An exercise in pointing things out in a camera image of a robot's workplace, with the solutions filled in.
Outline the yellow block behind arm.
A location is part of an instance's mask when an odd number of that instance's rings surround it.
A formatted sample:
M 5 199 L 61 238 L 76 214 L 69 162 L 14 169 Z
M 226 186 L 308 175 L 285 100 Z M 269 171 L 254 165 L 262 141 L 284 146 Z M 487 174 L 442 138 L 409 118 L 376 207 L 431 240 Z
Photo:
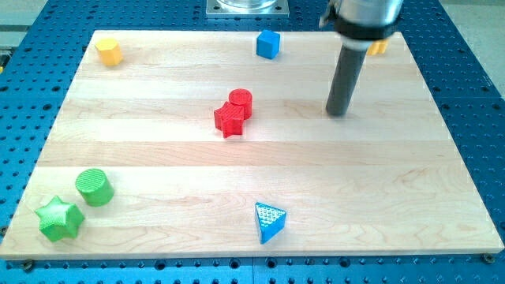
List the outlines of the yellow block behind arm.
M 381 39 L 374 41 L 367 50 L 367 55 L 373 56 L 378 54 L 384 54 L 387 50 L 389 44 L 388 39 Z

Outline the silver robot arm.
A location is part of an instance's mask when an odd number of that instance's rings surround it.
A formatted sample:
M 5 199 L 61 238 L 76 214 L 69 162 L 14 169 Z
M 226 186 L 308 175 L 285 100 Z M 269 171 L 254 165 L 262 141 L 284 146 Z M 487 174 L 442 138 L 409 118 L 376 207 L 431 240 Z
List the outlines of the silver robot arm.
M 394 33 L 402 4 L 403 0 L 329 0 L 319 28 L 332 23 L 344 47 L 367 51 L 373 42 Z

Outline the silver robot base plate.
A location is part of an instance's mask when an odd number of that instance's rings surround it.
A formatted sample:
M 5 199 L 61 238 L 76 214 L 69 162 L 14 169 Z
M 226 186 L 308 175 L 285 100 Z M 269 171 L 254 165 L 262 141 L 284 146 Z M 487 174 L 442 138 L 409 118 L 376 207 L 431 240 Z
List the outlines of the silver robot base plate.
M 206 0 L 207 18 L 288 17 L 287 0 Z

